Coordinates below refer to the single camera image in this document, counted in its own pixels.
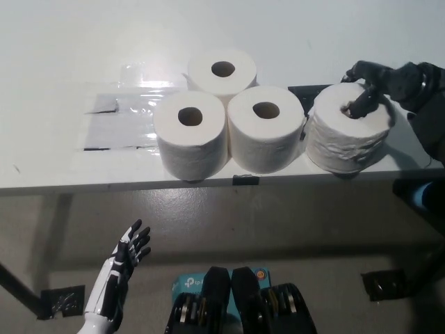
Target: robotic arm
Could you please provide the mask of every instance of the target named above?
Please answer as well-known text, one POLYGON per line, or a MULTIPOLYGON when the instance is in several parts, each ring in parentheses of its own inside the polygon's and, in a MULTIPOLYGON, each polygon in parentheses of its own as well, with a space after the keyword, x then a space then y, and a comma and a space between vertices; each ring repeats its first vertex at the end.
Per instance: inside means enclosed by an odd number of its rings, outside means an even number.
POLYGON ((146 247, 150 228, 135 235, 142 225, 138 219, 122 236, 104 262, 85 308, 85 324, 78 334, 111 334, 123 318, 128 281, 139 262, 150 253, 146 247))
POLYGON ((410 124, 434 159, 445 164, 445 70, 429 63, 407 63, 392 69, 359 61, 341 82, 364 79, 365 91, 342 108, 350 118, 366 117, 375 111, 382 95, 389 95, 402 108, 414 113, 410 124))

